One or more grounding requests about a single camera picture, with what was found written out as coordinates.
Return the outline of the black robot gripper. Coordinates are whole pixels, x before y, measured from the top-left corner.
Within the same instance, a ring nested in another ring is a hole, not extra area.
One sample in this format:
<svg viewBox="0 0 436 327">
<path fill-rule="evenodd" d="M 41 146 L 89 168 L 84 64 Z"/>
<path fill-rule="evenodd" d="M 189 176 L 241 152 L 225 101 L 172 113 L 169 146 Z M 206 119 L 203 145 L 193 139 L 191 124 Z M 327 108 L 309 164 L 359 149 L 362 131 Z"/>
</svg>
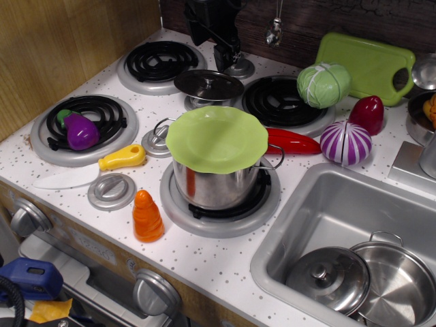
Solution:
<svg viewBox="0 0 436 327">
<path fill-rule="evenodd" d="M 224 72 L 241 57 L 236 17 L 245 7 L 242 1 L 186 1 L 185 21 L 192 42 L 199 46 L 212 39 L 217 70 Z"/>
</svg>

